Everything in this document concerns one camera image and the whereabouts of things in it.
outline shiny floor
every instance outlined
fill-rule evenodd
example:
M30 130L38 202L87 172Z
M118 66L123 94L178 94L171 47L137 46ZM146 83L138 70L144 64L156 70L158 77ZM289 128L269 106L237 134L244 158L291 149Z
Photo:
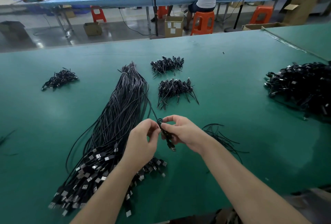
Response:
M218 20L223 19L225 8L226 5L221 5ZM255 6L244 6L238 22L238 28L249 23L255 8ZM182 12L184 9L184 7L174 6L172 16L184 16L184 13ZM230 7L226 16L227 19L224 23L222 21L214 23L213 33L222 33L224 28L233 27L238 10L238 8L233 9ZM91 13L89 12L87 14L79 14L76 17L69 19L74 31L70 32L69 38L66 38L54 16L43 14L36 15L27 13L26 11L0 10L0 21L20 21L29 34L29 38L25 40L10 41L0 33L0 52L25 51L109 41L146 40L149 39L151 34L155 33L155 23L151 23L151 31L148 30L146 9L144 7L137 10L132 8L104 9L104 13L107 23L101 23L103 30L102 35L88 37L85 34L83 24L93 21ZM149 14L150 17L153 16L151 7L149 9ZM271 22L281 22L283 16L284 15L278 11L274 11ZM330 16L311 16L307 23L325 23L329 21ZM64 19L62 19L61 22L64 27L67 26ZM159 34L164 35L164 19L159 20L158 29ZM183 36L187 35L190 35L190 31L183 31Z

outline stool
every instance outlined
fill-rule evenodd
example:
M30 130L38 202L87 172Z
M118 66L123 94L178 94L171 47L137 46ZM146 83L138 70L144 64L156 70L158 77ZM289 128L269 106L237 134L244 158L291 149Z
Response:
M266 5L258 5L255 9L255 12L250 19L250 24L266 24L269 22L273 12L272 6L266 6ZM265 17L262 20L257 20L259 14L265 13Z
M158 19L162 19L163 15L167 15L168 9L169 9L168 6L167 6L167 8L165 8L165 6L159 6L158 11L157 11Z
M99 9L100 13L94 13L94 9ZM99 7L99 6L91 6L91 13L92 13L92 17L93 17L93 21L94 23L97 22L97 20L103 20L104 22L106 21L105 15L103 13L103 10Z
M196 19L200 18L199 25L195 25ZM208 26L209 19L212 20L212 25ZM214 28L214 19L215 15L214 12L196 12L194 14L193 19L193 28L191 32L191 36L193 34L212 34Z

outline cable bundle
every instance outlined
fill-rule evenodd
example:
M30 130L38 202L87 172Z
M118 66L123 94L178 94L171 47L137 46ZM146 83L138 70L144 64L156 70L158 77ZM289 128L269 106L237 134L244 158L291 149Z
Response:
M133 62L122 67L121 77L101 115L72 146L66 160L69 176L58 188L50 209L61 207L65 216L73 209L84 207L121 160L130 131L142 121L147 103L150 103L147 98L148 84L135 67ZM68 160L75 144L93 126L82 158L69 172ZM165 161L154 157L135 175L123 203L127 217L131 215L132 187L149 172L158 171L164 177L162 167L166 165Z
M265 85L269 88L269 96L284 97L286 102L277 101L289 108L328 116L331 114L331 66L323 63L307 63L281 69L277 74L269 72L270 78Z
M174 55L172 55L172 59L162 56L161 60L158 60L157 62L151 62L152 70L154 71L153 74L157 72L154 77L156 77L158 74L165 74L167 71L173 71L173 74L176 75L175 70L180 70L180 68L183 67L183 64L184 58L175 58Z
M54 76L51 77L47 82L45 82L41 90L43 91L47 87L57 88L76 79L78 79L78 77L75 75L74 72L71 72L71 69L68 70L67 68L63 67L63 70L61 70L60 72L54 72Z
M212 136L215 140L217 140L219 143L221 143L223 145L223 147L225 147L230 153L236 154L238 156L240 162L243 163L238 153L248 154L249 152L243 152L243 151L238 151L238 150L234 149L233 143L236 143L236 144L240 144L240 143L229 140L223 134L221 134L221 132L218 130L219 126L224 126L224 125L212 123L212 124L208 124L208 125L204 126L202 128L202 130L204 130L205 133L207 133L209 136Z
M181 80L174 80L173 78L171 80L161 81L159 85L159 101L158 101L158 108L159 105L163 102L163 105L160 109L162 109L165 106L168 105L168 99L171 97L178 97L177 104L179 102L180 94L185 93L186 98L188 102L190 100L188 99L188 94L191 95L199 104L199 101L197 100L194 92L193 92L193 86L191 86L191 80L190 78L187 79L187 82L182 82Z

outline hand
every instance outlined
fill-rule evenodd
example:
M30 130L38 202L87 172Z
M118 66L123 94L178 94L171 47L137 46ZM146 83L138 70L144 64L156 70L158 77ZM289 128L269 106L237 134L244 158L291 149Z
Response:
M170 121L174 121L175 125L165 123ZM161 127L172 134L171 141L174 145L184 143L192 151L200 155L203 154L206 142L210 138L208 134L197 127L192 121L179 115L171 115L163 118L163 122Z
M129 134L120 163L130 168L133 174L136 174L153 158L160 132L161 129L155 121L146 119L140 122Z

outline teal table surface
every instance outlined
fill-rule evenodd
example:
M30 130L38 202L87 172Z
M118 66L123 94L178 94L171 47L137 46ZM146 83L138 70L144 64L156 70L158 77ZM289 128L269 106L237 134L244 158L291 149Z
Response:
M331 182L330 125L304 121L301 112L270 99L264 87L268 71L320 59L266 32L5 53L0 55L0 136L16 131L0 146L1 223L68 223L73 214L62 217L60 209L47 206L67 177L64 163L70 147L109 100L120 77L117 69L131 61L137 64L156 109L158 84L173 74L153 79L150 62L173 54L185 60L176 78L191 79L200 105L184 98L177 105L174 99L166 111L156 110L158 117L179 114L199 127L225 125L222 134L240 142L236 149L250 152L241 154L244 166L279 194ZM79 81L40 91L62 67L76 72ZM172 152L159 139L156 157L168 162L166 177L147 175L133 190L134 214L126 218L121 211L117 223L151 224L230 205L202 159L186 146Z
M324 60L331 60L331 23L275 27L266 30Z

